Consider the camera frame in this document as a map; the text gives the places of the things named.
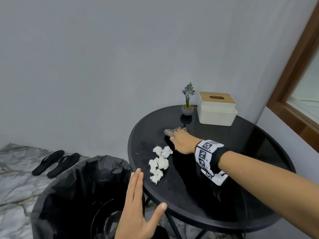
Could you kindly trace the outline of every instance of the black garbage bag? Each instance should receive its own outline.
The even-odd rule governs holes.
[[[58,176],[32,210],[34,239],[113,238],[115,230],[107,220],[118,222],[131,172],[125,160],[106,155],[83,161]]]

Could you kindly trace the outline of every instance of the tissue box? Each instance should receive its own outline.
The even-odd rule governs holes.
[[[199,92],[198,105],[206,111],[234,112],[237,102],[230,94]]]
[[[200,92],[197,106],[199,122],[202,124],[231,126],[237,115],[236,101],[230,94]]]

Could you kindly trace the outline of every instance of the fingernail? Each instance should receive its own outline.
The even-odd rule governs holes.
[[[163,211],[166,211],[166,209],[167,209],[167,204],[166,204],[166,203],[164,203],[164,204],[162,204],[162,206],[161,206],[161,207],[162,207],[162,210],[163,210]]]

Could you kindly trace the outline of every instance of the round black table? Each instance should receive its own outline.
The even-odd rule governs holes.
[[[231,126],[218,126],[201,124],[196,107],[189,117],[182,115],[181,106],[170,106],[148,114],[130,134],[128,157],[133,170],[141,168],[144,172],[145,194],[156,204],[165,202],[168,205],[166,215],[175,233],[178,231],[171,215],[195,227],[221,233],[253,232],[280,219],[232,179],[222,191],[225,199],[219,202],[199,180],[194,156],[174,151],[173,144],[164,135],[165,129],[177,127],[186,127],[196,137],[218,141],[234,152],[295,172],[281,146],[265,131],[239,116]],[[174,152],[168,157],[169,167],[164,176],[155,185],[149,179],[152,174],[148,162],[157,157],[154,147],[167,145]]]

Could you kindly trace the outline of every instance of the wristband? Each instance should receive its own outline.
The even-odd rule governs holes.
[[[195,160],[201,167],[202,173],[219,186],[228,177],[218,168],[220,157],[227,151],[229,149],[225,148],[223,144],[212,140],[202,140],[195,148]]]

